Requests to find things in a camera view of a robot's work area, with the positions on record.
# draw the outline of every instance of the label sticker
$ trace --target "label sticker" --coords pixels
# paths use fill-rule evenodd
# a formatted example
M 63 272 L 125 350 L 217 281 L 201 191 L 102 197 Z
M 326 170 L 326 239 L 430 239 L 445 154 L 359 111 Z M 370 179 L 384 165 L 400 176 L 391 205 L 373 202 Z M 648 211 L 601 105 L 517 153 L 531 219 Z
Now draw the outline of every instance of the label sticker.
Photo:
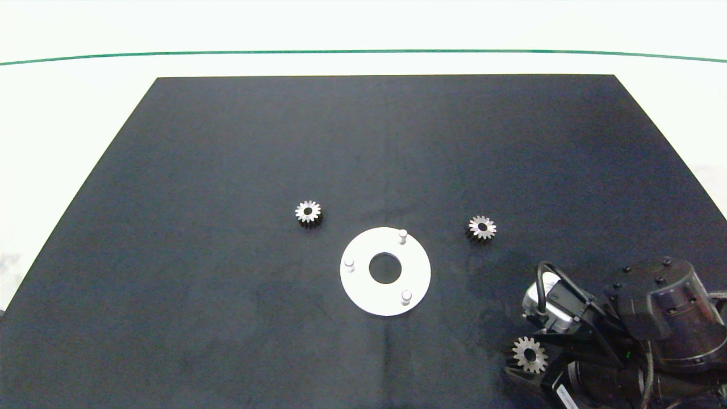
M 558 394 L 558 397 L 560 397 L 561 402 L 566 406 L 568 409 L 578 409 L 578 405 L 576 405 L 575 401 L 573 401 L 573 398 L 571 397 L 571 394 L 568 393 L 568 389 L 566 389 L 563 384 L 561 384 L 556 390 L 555 393 Z

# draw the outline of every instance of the white circular plate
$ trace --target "white circular plate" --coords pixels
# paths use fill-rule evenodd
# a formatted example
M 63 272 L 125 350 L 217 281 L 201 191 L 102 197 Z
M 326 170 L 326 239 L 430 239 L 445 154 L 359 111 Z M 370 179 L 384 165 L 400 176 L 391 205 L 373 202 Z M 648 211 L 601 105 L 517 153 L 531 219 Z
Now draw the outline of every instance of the white circular plate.
M 389 284 L 376 281 L 369 271 L 371 259 L 382 253 L 396 257 L 401 264 L 401 275 Z M 422 245 L 406 231 L 391 227 L 376 227 L 354 237 L 343 251 L 340 268 L 341 283 L 351 301 L 364 311 L 384 316 L 414 308 L 427 293 L 432 277 Z

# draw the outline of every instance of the green line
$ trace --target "green line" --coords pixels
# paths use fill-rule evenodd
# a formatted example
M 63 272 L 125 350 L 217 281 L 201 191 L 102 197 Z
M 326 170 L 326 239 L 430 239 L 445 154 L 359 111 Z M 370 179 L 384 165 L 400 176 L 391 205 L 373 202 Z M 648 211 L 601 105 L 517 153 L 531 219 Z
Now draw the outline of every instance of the green line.
M 642 52 L 587 51 L 580 49 L 267 49 L 245 51 L 160 51 L 120 52 L 116 54 L 72 55 L 70 57 L 39 58 L 37 60 L 8 61 L 0 65 L 47 63 L 49 61 L 85 60 L 87 58 L 143 57 L 149 55 L 223 55 L 223 54 L 431 54 L 431 53 L 500 53 L 500 54 L 586 54 L 619 55 L 625 57 L 668 58 L 671 60 L 706 61 L 727 63 L 720 58 L 688 57 L 685 55 L 646 54 Z

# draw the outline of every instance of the center hole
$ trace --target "center hole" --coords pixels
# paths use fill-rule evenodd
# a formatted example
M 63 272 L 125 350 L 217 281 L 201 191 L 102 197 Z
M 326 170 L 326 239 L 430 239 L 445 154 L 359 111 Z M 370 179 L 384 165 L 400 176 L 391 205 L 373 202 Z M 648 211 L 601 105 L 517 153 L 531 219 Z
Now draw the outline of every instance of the center hole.
M 537 355 L 535 355 L 535 351 L 530 348 L 526 349 L 523 355 L 525 355 L 525 359 L 530 362 L 535 362 L 535 359 L 538 357 Z
M 371 277 L 382 284 L 395 282 L 401 276 L 401 263 L 389 253 L 374 256 L 369 263 Z

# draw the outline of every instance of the spur gear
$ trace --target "spur gear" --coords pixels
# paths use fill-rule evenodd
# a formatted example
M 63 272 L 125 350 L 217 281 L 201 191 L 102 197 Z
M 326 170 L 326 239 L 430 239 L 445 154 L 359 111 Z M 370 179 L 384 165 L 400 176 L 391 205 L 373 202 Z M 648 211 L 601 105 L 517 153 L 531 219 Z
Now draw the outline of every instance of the spur gear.
M 545 350 L 540 347 L 540 342 L 536 342 L 533 338 L 518 338 L 513 352 L 518 366 L 526 372 L 541 373 L 547 366 Z
M 485 216 L 475 216 L 471 218 L 469 227 L 470 235 L 479 240 L 491 239 L 497 231 L 495 223 Z
M 306 200 L 295 208 L 295 217 L 303 226 L 315 226 L 321 222 L 321 205 L 314 200 Z

